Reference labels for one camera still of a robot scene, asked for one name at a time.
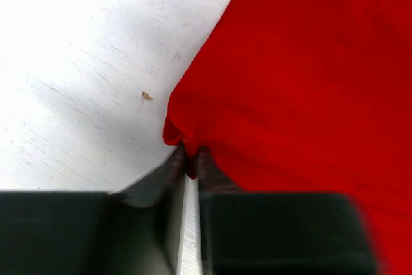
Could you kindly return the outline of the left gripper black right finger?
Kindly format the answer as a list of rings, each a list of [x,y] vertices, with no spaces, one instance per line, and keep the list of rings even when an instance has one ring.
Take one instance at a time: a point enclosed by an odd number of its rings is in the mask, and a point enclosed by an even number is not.
[[[359,212],[337,193],[246,191],[196,156],[204,274],[377,274]]]

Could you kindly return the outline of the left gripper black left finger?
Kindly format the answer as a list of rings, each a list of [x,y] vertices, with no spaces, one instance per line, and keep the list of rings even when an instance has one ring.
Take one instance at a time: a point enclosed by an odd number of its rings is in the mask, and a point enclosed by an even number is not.
[[[2,274],[176,274],[186,155],[125,189],[2,191]]]

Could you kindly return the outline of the red t shirt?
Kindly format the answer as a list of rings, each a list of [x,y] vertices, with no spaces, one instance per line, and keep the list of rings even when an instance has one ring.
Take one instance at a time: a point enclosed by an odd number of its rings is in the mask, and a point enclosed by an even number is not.
[[[163,139],[250,191],[337,191],[381,274],[411,273],[411,0],[231,0]]]

